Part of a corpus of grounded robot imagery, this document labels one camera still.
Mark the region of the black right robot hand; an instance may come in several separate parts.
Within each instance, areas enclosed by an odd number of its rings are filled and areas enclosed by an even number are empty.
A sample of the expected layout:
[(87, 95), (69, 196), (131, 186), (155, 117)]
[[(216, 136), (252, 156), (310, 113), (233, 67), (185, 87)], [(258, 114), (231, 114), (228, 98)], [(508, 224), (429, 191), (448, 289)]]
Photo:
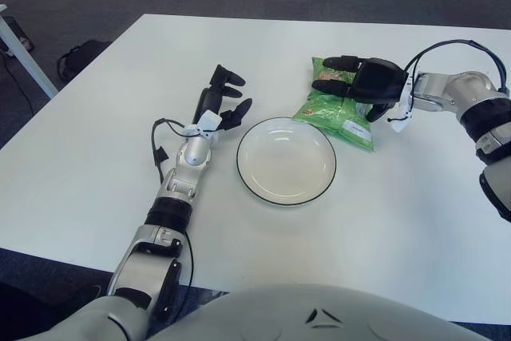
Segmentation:
[(380, 58), (359, 58), (343, 55), (323, 60), (328, 69), (354, 74), (352, 81), (319, 79), (312, 88), (337, 97), (348, 97), (362, 104), (371, 105), (365, 114), (375, 122), (400, 100), (408, 73), (391, 61)]

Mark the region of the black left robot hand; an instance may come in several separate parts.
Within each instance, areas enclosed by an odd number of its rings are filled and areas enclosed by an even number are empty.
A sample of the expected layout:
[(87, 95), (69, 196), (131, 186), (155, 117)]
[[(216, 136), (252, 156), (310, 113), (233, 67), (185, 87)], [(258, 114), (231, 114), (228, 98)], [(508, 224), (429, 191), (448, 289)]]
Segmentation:
[(193, 124), (197, 124), (202, 115), (207, 110), (210, 110), (217, 114), (221, 119), (216, 130), (229, 130), (241, 125), (243, 117), (252, 107), (252, 99), (248, 98), (242, 101), (233, 110), (227, 110), (219, 113), (224, 97), (241, 98), (243, 96), (239, 90), (233, 89), (228, 86), (228, 84), (244, 86), (245, 80), (238, 74), (233, 73), (231, 70), (224, 68), (222, 65), (218, 65), (209, 82), (210, 86), (208, 88), (204, 88), (200, 95), (200, 99), (192, 119)]

